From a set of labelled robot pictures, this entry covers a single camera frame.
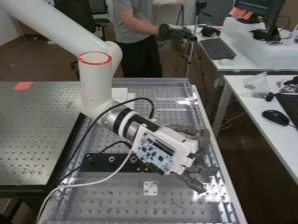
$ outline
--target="gray shirt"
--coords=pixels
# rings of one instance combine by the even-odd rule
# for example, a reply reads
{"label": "gray shirt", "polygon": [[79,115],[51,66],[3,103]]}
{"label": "gray shirt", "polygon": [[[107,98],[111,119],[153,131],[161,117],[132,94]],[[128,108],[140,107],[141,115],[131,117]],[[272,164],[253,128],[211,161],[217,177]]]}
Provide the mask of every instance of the gray shirt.
{"label": "gray shirt", "polygon": [[120,43],[136,43],[149,35],[129,31],[120,18],[120,13],[133,10],[135,17],[151,22],[152,0],[113,0],[116,39]]}

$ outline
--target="white cable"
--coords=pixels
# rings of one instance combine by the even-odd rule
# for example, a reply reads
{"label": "white cable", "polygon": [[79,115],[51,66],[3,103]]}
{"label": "white cable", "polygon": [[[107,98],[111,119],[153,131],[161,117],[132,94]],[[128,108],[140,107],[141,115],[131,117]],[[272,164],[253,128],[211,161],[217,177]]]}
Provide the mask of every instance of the white cable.
{"label": "white cable", "polygon": [[124,165],[127,164],[127,162],[128,162],[128,160],[129,160],[129,157],[131,157],[132,153],[133,153],[133,148],[131,149],[131,151],[129,151],[129,153],[128,153],[128,156],[127,156],[127,158],[125,158],[125,160],[124,160],[121,166],[119,167],[119,169],[117,169],[117,170],[116,170],[108,177],[105,177],[104,179],[101,179],[101,180],[99,180],[99,181],[95,181],[95,182],[91,182],[91,183],[85,183],[85,184],[67,185],[67,186],[62,186],[62,187],[55,188],[55,189],[50,192],[47,198],[44,199],[43,204],[42,204],[40,211],[39,211],[39,215],[38,215],[38,223],[39,223],[39,221],[40,221],[42,211],[44,210],[44,207],[46,207],[46,205],[47,205],[47,202],[48,202],[48,200],[50,200],[52,194],[54,194],[58,190],[63,190],[63,189],[66,189],[66,188],[87,187],[87,186],[92,186],[92,185],[96,185],[96,184],[100,184],[100,183],[108,181],[108,180],[109,180],[109,179],[119,173],[119,171],[123,169]]}
{"label": "white cable", "polygon": [[226,121],[225,124],[221,125],[221,127],[224,127],[226,124],[229,124],[236,118],[241,117],[242,115],[245,115],[246,112],[241,113],[240,115],[234,116],[229,121]]}

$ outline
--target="black cable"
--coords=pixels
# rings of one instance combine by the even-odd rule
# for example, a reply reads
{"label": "black cable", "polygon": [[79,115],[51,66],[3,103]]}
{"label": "black cable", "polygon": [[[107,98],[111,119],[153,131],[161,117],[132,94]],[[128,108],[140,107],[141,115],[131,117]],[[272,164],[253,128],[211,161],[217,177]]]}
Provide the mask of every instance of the black cable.
{"label": "black cable", "polygon": [[145,97],[139,97],[139,98],[135,98],[135,99],[132,99],[132,100],[124,101],[123,103],[119,103],[117,105],[115,105],[115,106],[112,106],[111,108],[108,108],[108,109],[99,115],[99,117],[95,119],[95,121],[92,122],[91,126],[88,127],[87,132],[85,132],[85,134],[84,134],[84,136],[83,136],[83,138],[81,138],[81,140],[80,140],[80,142],[79,142],[79,144],[77,144],[77,147],[76,147],[76,149],[75,149],[75,151],[73,151],[73,153],[72,153],[70,159],[68,159],[67,162],[66,162],[64,169],[68,167],[70,163],[72,162],[73,157],[76,156],[77,151],[79,151],[79,149],[80,149],[80,147],[81,147],[81,145],[83,145],[83,143],[84,143],[84,141],[85,141],[85,138],[87,138],[87,136],[88,136],[88,134],[89,134],[92,128],[95,127],[97,121],[104,117],[104,115],[105,115],[111,110],[113,110],[115,108],[117,108],[117,107],[120,107],[120,106],[123,106],[123,105],[125,105],[125,104],[128,104],[128,103],[132,103],[132,102],[135,102],[135,101],[139,101],[139,100],[145,100],[145,101],[148,101],[148,102],[151,103],[151,105],[152,105],[152,111],[151,111],[151,114],[149,114],[149,119],[152,119],[152,118],[155,117],[155,111],[156,111],[156,108],[155,108],[153,101],[152,101],[149,98],[145,98]]}
{"label": "black cable", "polygon": [[[124,144],[124,145],[127,145],[128,146],[128,148],[132,148],[132,145],[128,143],[128,142],[125,142],[125,141],[117,141],[117,142],[115,142],[112,145],[109,145],[109,146],[107,146],[99,153],[96,153],[96,154],[103,154],[108,149],[111,149],[113,146],[116,146],[116,145],[119,145],[119,144]],[[59,180],[59,183],[58,184],[60,184],[80,168],[83,167],[83,164],[77,167],[77,168],[75,168],[68,174],[66,174],[66,176]]]}

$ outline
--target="monitor screen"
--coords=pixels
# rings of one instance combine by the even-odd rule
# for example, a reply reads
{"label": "monitor screen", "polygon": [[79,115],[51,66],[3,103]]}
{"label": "monitor screen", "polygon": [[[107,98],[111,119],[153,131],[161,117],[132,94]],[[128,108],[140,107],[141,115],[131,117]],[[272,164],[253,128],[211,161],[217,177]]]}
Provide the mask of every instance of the monitor screen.
{"label": "monitor screen", "polygon": [[88,0],[91,4],[92,14],[107,14],[107,3],[105,0]]}
{"label": "monitor screen", "polygon": [[270,5],[272,0],[236,0],[237,8],[252,11],[260,16],[266,15]]}

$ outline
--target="person's arm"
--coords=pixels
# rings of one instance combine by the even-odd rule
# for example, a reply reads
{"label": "person's arm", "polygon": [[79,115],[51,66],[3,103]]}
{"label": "person's arm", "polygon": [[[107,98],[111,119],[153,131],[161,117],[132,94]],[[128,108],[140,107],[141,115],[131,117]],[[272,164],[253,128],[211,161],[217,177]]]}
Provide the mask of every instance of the person's arm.
{"label": "person's arm", "polygon": [[148,35],[159,34],[159,26],[155,26],[149,22],[135,17],[132,0],[113,0],[113,7],[115,13],[117,13],[117,16],[124,22],[124,26],[129,31]]}
{"label": "person's arm", "polygon": [[124,21],[124,25],[129,31],[148,35],[159,35],[160,26],[137,19],[133,15],[133,10],[119,12],[119,16]]}

